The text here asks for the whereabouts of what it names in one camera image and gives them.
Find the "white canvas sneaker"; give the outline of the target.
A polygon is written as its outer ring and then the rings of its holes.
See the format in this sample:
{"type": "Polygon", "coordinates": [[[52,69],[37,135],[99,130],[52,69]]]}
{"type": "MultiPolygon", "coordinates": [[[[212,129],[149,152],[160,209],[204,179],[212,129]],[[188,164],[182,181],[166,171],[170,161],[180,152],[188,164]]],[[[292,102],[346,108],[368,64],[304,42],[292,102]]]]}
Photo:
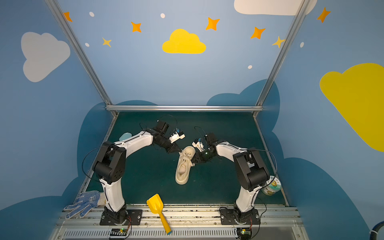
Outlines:
{"type": "Polygon", "coordinates": [[[179,153],[179,160],[176,170],[175,180],[177,184],[184,185],[188,182],[191,167],[194,167],[195,164],[192,163],[192,159],[195,155],[195,148],[188,146],[179,153]]]}

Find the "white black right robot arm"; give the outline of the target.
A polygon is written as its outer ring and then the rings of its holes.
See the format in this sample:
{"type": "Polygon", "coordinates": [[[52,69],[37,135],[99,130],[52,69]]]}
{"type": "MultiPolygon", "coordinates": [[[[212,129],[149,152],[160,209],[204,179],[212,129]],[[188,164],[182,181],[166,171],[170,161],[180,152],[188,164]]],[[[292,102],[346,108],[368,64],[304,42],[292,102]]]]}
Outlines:
{"type": "Polygon", "coordinates": [[[205,163],[213,157],[224,157],[235,165],[238,181],[241,185],[240,193],[234,203],[233,220],[225,218],[231,224],[260,223],[258,212],[253,204],[261,189],[267,186],[270,179],[269,170],[261,157],[262,150],[256,148],[241,148],[229,142],[212,143],[207,149],[197,150],[192,163],[205,163]]]}

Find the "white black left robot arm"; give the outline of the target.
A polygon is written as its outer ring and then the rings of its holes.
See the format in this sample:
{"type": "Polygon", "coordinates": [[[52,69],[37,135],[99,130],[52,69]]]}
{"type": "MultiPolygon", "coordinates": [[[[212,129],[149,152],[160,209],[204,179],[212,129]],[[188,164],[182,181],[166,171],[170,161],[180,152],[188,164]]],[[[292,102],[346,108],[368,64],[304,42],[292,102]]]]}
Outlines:
{"type": "Polygon", "coordinates": [[[154,129],[148,129],[126,140],[114,143],[106,141],[101,145],[92,166],[102,184],[106,197],[100,225],[124,226],[129,224],[130,215],[121,186],[121,180],[126,169],[126,159],[136,151],[153,144],[164,148],[167,153],[181,152],[182,150],[176,141],[184,137],[185,134],[179,129],[176,129],[170,137],[154,129]]]}

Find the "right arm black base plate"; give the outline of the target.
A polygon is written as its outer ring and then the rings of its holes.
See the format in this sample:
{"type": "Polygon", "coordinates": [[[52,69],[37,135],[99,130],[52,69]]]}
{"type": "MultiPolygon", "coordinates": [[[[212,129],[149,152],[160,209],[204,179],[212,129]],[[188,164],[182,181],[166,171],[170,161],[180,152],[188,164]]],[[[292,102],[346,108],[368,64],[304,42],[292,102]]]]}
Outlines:
{"type": "Polygon", "coordinates": [[[222,225],[259,225],[261,223],[258,210],[252,208],[243,213],[239,209],[219,208],[222,225]]]}

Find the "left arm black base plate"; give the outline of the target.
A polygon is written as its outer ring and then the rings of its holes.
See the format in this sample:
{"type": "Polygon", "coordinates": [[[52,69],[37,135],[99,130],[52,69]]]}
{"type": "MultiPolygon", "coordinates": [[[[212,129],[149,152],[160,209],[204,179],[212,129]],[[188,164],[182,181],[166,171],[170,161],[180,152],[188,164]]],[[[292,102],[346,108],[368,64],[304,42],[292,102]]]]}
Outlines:
{"type": "Polygon", "coordinates": [[[123,208],[118,212],[113,212],[106,207],[101,216],[100,226],[138,226],[142,219],[142,210],[127,210],[123,208]]]}

